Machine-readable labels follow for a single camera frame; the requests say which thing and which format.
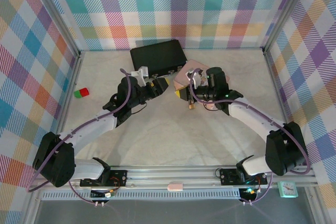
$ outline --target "black mounting bracket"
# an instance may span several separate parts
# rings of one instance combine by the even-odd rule
[[[257,186],[259,185],[259,180],[261,185],[267,185],[267,177],[264,173],[260,173],[254,176],[251,176],[250,179],[242,182],[239,175],[237,174],[236,169],[220,169],[219,177],[221,178],[220,184],[222,186]]]
[[[79,186],[81,187],[101,187],[101,186],[106,186],[106,187],[115,187],[119,186],[118,183],[116,184],[115,182],[119,181],[120,187],[125,187],[126,186],[126,181],[127,181],[127,170],[110,170],[109,174],[109,179],[104,182],[104,183],[98,183],[94,179],[81,179]]]

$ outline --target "small alarm clock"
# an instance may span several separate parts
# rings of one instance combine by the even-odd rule
[[[298,191],[296,189],[295,182],[291,181],[279,181],[279,192],[281,198],[296,198],[298,197]]]

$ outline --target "vent grille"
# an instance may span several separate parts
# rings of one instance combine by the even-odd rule
[[[90,190],[78,190],[80,196],[89,199]],[[41,200],[74,200],[78,197],[71,190],[47,190]],[[167,191],[165,189],[122,189],[111,199],[240,199],[238,188],[188,189]]]

